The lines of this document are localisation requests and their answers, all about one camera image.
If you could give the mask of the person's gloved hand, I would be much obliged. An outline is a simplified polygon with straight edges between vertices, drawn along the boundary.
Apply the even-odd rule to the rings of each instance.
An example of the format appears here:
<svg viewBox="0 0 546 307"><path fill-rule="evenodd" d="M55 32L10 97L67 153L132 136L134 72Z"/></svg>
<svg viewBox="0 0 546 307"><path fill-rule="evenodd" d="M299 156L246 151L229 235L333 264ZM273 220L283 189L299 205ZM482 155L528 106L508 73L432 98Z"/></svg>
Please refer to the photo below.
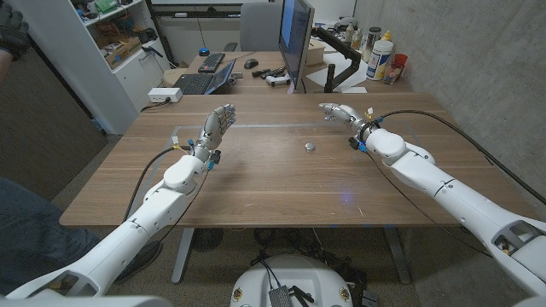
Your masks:
<svg viewBox="0 0 546 307"><path fill-rule="evenodd" d="M1 3L1 50L19 58L29 49L28 24L23 21L23 14L14 10L8 3Z"/></svg>

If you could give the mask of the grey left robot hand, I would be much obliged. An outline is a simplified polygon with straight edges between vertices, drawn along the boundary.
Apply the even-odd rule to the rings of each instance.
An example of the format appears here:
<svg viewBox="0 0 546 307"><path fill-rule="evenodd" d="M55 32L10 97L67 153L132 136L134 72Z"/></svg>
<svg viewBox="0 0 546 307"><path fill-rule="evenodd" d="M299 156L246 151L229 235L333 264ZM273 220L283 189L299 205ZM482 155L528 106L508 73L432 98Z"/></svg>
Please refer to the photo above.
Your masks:
<svg viewBox="0 0 546 307"><path fill-rule="evenodd" d="M235 122L235 106L226 104L210 112L201 127L193 155L206 162L222 142L226 130Z"/></svg>

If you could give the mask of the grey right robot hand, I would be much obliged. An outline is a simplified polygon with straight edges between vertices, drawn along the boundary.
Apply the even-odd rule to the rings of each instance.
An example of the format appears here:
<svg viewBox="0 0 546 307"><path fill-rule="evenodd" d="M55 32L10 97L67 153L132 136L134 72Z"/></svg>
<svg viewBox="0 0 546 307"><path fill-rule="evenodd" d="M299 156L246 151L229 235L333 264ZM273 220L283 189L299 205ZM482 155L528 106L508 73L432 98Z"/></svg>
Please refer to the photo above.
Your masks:
<svg viewBox="0 0 546 307"><path fill-rule="evenodd" d="M365 141L372 132L370 120L352 107L331 102L320 103L319 107L326 120L342 123L360 141Z"/></svg>

